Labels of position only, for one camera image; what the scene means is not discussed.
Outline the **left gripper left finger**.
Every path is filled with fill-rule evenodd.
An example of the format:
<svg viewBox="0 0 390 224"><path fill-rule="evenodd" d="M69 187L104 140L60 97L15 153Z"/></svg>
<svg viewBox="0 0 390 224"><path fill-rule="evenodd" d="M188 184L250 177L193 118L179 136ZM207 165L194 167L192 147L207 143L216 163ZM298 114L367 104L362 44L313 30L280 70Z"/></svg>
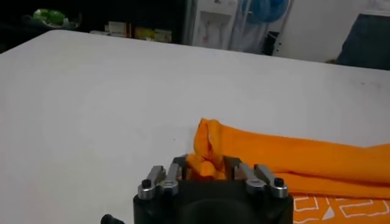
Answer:
<svg viewBox="0 0 390 224"><path fill-rule="evenodd" d="M179 192L179 182L186 179L186 173L186 155L175 157L168 169L153 166L138 186L137 197L140 200L152 200L158 194L174 196Z"/></svg>

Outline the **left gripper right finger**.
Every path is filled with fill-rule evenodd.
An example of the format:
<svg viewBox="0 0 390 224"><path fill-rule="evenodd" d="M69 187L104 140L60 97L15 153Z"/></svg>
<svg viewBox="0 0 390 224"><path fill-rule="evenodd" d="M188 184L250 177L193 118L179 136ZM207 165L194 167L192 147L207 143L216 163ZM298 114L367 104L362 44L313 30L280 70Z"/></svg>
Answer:
<svg viewBox="0 0 390 224"><path fill-rule="evenodd" d="M267 190L274 198L287 198L284 179L275 176L265 165L250 167L239 158L224 156L225 174L230 180L243 180L249 194Z"/></svg>

